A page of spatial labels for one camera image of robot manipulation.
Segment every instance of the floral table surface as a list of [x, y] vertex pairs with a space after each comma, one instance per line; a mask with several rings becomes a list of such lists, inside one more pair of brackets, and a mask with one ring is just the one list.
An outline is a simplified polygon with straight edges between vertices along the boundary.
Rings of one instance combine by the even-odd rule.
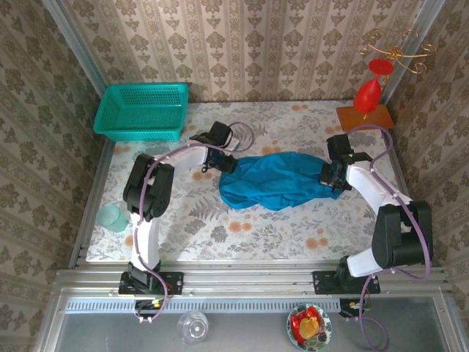
[[[100, 206], [122, 204], [122, 192], [140, 153], [161, 155], [209, 131], [214, 121], [248, 123], [256, 135], [254, 146], [241, 156], [295, 151], [328, 159], [325, 140], [343, 133], [336, 108], [350, 102], [268, 102], [190, 104], [186, 126], [178, 142], [118, 142]], [[248, 134], [240, 137], [243, 145]], [[379, 131], [350, 135], [356, 152], [375, 157], [385, 149]], [[388, 156], [377, 168], [394, 185]], [[200, 169], [174, 179], [171, 203], [160, 223], [162, 260], [334, 260], [370, 246], [375, 216], [355, 190], [337, 200], [313, 199], [279, 212], [260, 205], [233, 210], [220, 198], [220, 172]], [[95, 225], [86, 260], [128, 261], [132, 251], [132, 225], [115, 233]]]

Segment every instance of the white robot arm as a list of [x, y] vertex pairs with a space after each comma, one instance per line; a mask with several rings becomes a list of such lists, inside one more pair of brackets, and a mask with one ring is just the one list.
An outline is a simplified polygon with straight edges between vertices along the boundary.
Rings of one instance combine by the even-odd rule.
[[409, 208], [418, 222], [431, 257], [433, 245], [430, 206], [426, 202], [414, 202], [385, 180], [378, 171], [372, 170], [370, 156], [355, 153], [346, 134], [332, 136], [327, 143], [332, 163], [325, 164], [322, 168], [320, 182], [332, 187], [333, 191], [355, 188], [377, 215], [372, 246], [361, 253], [342, 258], [338, 267], [341, 280], [424, 261], [424, 251], [416, 229], [403, 211], [401, 202]]
[[[158, 159], [158, 165], [151, 172], [143, 199], [141, 193], [144, 178], [156, 161], [147, 154], [137, 157], [125, 186], [123, 198], [130, 211], [133, 229], [138, 228], [134, 236], [138, 245], [133, 244], [128, 271], [121, 277], [120, 294], [161, 292], [160, 283], [147, 269], [159, 271], [158, 227], [160, 217], [169, 205], [174, 177], [199, 165], [204, 165], [203, 172], [215, 168], [232, 173], [236, 169], [237, 160], [229, 153], [238, 146], [239, 141], [234, 137], [232, 129], [223, 123], [215, 122], [210, 132], [191, 137], [187, 145]], [[172, 279], [174, 282], [181, 282], [183, 273], [171, 273], [169, 276], [165, 273], [163, 276], [168, 283], [171, 283]], [[171, 285], [174, 288], [181, 286], [176, 283]]]

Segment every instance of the wall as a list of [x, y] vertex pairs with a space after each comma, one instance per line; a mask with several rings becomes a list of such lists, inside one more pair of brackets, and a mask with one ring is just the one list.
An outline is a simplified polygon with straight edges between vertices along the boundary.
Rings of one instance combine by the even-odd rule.
[[191, 101], [351, 98], [362, 36], [408, 28], [423, 2], [64, 0], [108, 84], [186, 81]]
[[40, 1], [0, 1], [0, 351], [33, 346], [103, 140], [99, 103]]
[[469, 1], [446, 0], [428, 73], [405, 75], [389, 108], [411, 194], [432, 205], [435, 255], [469, 333]]

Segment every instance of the plastic basket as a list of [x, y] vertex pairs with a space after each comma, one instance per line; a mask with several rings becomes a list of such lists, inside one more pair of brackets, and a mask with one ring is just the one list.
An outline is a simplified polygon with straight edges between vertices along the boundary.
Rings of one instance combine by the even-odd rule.
[[177, 141], [188, 110], [184, 83], [115, 84], [104, 92], [94, 130], [113, 141]]

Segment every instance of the glass panel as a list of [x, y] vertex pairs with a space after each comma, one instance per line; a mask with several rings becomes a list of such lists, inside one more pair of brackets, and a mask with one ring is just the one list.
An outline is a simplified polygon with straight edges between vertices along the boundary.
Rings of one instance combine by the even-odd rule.
[[[383, 323], [391, 337], [389, 351], [447, 351], [433, 300], [372, 299], [370, 316]], [[333, 336], [328, 351], [368, 350], [360, 326], [330, 315]], [[209, 333], [198, 345], [185, 345], [176, 332], [180, 315], [161, 315], [153, 324], [140, 324], [134, 315], [66, 315], [58, 352], [82, 351], [298, 351], [286, 332], [286, 314], [207, 314]], [[374, 343], [382, 332], [366, 323]]]

